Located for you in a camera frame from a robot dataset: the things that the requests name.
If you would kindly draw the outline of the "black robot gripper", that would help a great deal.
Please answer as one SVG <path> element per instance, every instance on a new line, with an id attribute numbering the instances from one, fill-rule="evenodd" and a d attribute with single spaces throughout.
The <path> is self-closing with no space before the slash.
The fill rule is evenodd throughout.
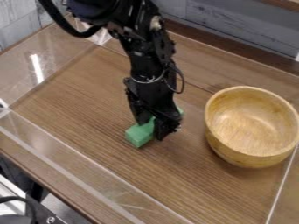
<path id="1" fill-rule="evenodd" d="M 137 83 L 132 77 L 124 78 L 125 95 L 134 121 L 138 125 L 149 122 L 152 115 L 172 113 L 176 109 L 173 103 L 173 91 L 176 77 L 169 76 L 152 83 Z M 153 119 L 153 137 L 162 141 L 172 134 L 182 117 L 157 116 Z"/>

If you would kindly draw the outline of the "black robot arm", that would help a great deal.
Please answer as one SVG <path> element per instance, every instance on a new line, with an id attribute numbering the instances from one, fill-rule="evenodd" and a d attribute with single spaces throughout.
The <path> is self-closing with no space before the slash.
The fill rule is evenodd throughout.
<path id="1" fill-rule="evenodd" d="M 69 12 L 81 22 L 102 27 L 117 39 L 129 59 L 124 78 L 128 105 L 137 124 L 153 123 L 153 137 L 164 139 L 180 126 L 173 102 L 174 43 L 152 0 L 68 0 Z"/>

